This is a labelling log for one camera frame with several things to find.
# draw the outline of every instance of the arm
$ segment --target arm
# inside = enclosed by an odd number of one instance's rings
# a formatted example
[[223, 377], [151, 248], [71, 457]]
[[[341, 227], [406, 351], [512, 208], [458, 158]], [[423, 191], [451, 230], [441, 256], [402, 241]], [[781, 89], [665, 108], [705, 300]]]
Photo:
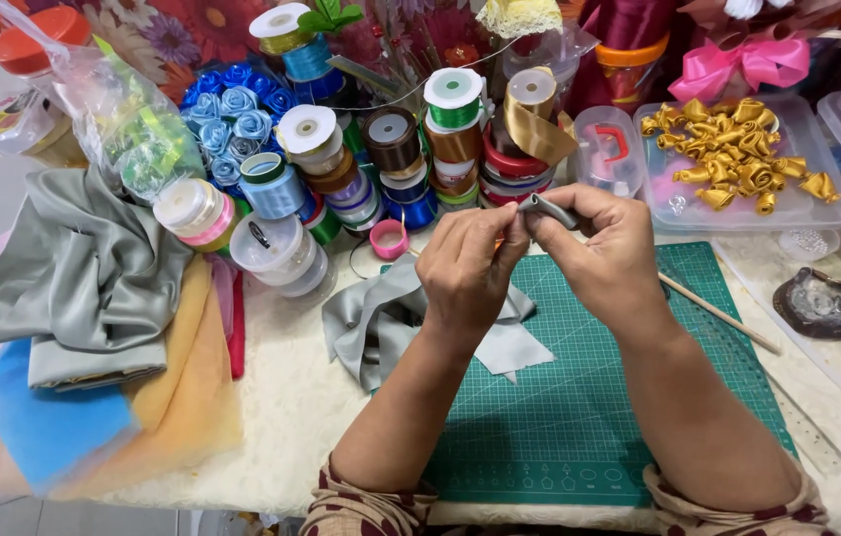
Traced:
[[[494, 251], [495, 238], [506, 241]], [[474, 350], [497, 319], [529, 247], [516, 204], [448, 213], [416, 262], [429, 301], [420, 333], [331, 455], [367, 491], [415, 489]]]
[[665, 302], [648, 208], [588, 186], [543, 196], [583, 216], [585, 244], [547, 216], [528, 214], [527, 225], [615, 336], [629, 400], [662, 478], [692, 502], [720, 510], [753, 512], [794, 500], [801, 490], [794, 463]]

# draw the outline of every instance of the red handle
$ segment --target red handle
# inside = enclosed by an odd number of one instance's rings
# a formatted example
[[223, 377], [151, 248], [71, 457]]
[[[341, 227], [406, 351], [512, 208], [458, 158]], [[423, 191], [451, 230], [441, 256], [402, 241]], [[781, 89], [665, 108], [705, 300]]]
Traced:
[[625, 143], [625, 134], [622, 133], [622, 130], [617, 129], [616, 127], [602, 127], [595, 125], [595, 133], [611, 134], [616, 137], [616, 141], [618, 143], [618, 155], [613, 156], [612, 158], [606, 158], [604, 160], [605, 163], [608, 164], [609, 162], [615, 162], [616, 160], [621, 160], [629, 155], [629, 146]]

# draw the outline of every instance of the red jar lid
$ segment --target red jar lid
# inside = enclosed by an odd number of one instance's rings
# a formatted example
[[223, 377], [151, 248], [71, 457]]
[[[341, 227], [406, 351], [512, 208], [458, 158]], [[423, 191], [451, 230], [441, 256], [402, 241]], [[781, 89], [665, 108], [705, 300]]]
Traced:
[[[90, 22], [70, 6], [45, 9], [30, 20], [61, 43], [83, 45], [90, 36]], [[16, 26], [0, 34], [0, 67], [12, 74], [30, 74], [50, 67], [50, 58], [36, 41]]]

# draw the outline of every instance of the wooden stick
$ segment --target wooden stick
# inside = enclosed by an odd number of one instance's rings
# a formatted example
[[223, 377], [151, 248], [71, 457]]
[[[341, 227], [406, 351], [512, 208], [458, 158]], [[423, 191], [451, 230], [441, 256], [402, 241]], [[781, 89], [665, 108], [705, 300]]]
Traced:
[[679, 285], [677, 282], [675, 282], [673, 279], [671, 279], [667, 275], [662, 274], [661, 272], [658, 272], [658, 278], [661, 279], [661, 281], [664, 282], [665, 284], [667, 284], [668, 286], [674, 288], [676, 291], [678, 291], [679, 294], [681, 294], [685, 298], [688, 298], [691, 301], [697, 303], [701, 307], [705, 308], [705, 310], [707, 310], [709, 313], [715, 315], [716, 317], [722, 319], [724, 322], [728, 323], [728, 325], [735, 328], [737, 331], [740, 331], [741, 333], [749, 336], [751, 338], [751, 340], [753, 340], [754, 342], [757, 342], [758, 344], [763, 346], [766, 350], [768, 350], [772, 354], [774, 354], [776, 356], [780, 356], [780, 355], [783, 354], [780, 346], [774, 344], [773, 342], [771, 342], [767, 338], [764, 338], [763, 336], [759, 335], [757, 332], [755, 332], [751, 328], [747, 327], [746, 325], [744, 325], [744, 324], [736, 321], [735, 319], [729, 317], [728, 314], [725, 313], [723, 310], [718, 309], [717, 307], [713, 306], [711, 303], [702, 299], [699, 295], [697, 295], [694, 292], [688, 290], [687, 288]]

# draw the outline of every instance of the blue fabric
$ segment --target blue fabric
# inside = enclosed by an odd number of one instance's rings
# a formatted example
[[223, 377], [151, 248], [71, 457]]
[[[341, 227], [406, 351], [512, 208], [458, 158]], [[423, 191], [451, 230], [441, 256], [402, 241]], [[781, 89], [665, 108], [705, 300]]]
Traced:
[[81, 460], [138, 424], [117, 385], [57, 393], [27, 386], [30, 339], [0, 348], [0, 440], [33, 493], [47, 492]]

